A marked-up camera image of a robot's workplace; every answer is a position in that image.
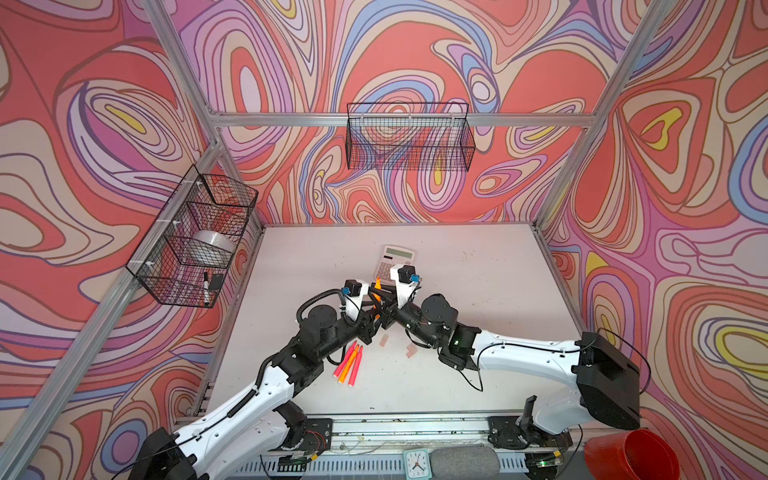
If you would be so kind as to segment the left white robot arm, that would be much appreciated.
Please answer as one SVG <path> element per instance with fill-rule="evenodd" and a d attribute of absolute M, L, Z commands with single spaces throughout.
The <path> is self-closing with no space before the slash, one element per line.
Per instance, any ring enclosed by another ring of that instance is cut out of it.
<path fill-rule="evenodd" d="M 126 472 L 132 479 L 225 479 L 254 456 L 301 445 L 306 416 L 294 397 L 336 351 L 370 343 L 397 306 L 393 287 L 353 280 L 305 301 L 297 334 L 261 363 L 252 383 L 175 432 L 150 434 Z"/>

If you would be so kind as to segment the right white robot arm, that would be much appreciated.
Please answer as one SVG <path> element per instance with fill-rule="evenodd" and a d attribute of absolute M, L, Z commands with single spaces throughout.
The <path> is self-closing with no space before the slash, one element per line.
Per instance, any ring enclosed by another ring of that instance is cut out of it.
<path fill-rule="evenodd" d="M 559 383 L 548 396 L 526 399 L 516 421 L 524 443 L 590 421 L 626 431 L 640 426 L 640 368 L 599 333 L 585 332 L 574 341 L 507 337 L 460 323 L 457 309 L 440 294 L 421 305 L 392 289 L 369 296 L 382 327 L 402 326 L 418 347 L 436 351 L 454 371 L 510 371 Z"/>

